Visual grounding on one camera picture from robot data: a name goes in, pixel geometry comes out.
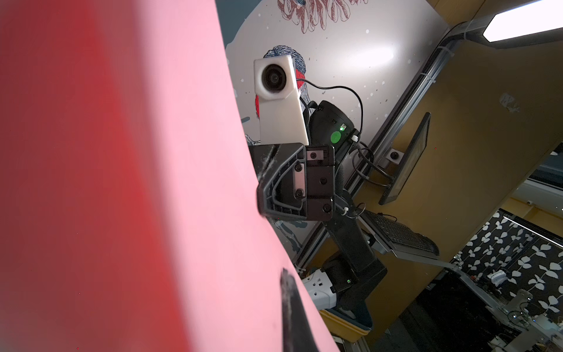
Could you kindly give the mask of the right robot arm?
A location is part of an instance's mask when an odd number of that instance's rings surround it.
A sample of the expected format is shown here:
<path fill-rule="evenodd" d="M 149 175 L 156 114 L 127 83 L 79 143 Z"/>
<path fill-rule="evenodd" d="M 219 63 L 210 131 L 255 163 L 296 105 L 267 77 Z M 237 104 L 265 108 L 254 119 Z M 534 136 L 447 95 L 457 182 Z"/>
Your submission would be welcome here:
<path fill-rule="evenodd" d="M 341 164 L 359 132 L 334 104 L 314 101 L 302 112 L 309 145 L 252 145 L 257 207 L 271 221 L 319 221 L 338 247 L 303 279 L 316 308 L 354 311 L 387 273 L 359 226 L 366 214 L 344 188 Z"/>

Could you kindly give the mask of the pink paper sheet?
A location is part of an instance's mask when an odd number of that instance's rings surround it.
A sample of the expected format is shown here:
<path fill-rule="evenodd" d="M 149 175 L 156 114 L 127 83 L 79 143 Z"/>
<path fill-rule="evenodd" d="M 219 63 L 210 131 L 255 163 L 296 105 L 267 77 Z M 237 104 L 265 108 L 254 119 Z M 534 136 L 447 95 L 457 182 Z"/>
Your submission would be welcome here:
<path fill-rule="evenodd" d="M 1 350 L 281 351 L 213 1 L 1 3 Z"/>

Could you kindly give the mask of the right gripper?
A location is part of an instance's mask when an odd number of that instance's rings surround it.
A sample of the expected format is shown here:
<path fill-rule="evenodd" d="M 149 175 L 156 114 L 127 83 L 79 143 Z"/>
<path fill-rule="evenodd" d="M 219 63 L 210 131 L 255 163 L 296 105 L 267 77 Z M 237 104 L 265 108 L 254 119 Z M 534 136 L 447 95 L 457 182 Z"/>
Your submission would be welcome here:
<path fill-rule="evenodd" d="M 258 180 L 260 215 L 282 221 L 332 219 L 336 168 L 331 145 L 250 145 L 249 152 Z M 294 172 L 298 165 L 305 170 L 306 187 L 296 186 Z"/>

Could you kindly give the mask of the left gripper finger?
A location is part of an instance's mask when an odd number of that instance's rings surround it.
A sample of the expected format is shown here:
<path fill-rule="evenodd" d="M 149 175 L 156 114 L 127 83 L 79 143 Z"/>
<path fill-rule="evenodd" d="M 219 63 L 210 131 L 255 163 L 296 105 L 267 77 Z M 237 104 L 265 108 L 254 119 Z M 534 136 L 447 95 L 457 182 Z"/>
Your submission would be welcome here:
<path fill-rule="evenodd" d="M 296 280 L 285 268 L 281 273 L 280 288 L 283 351 L 318 352 Z"/>

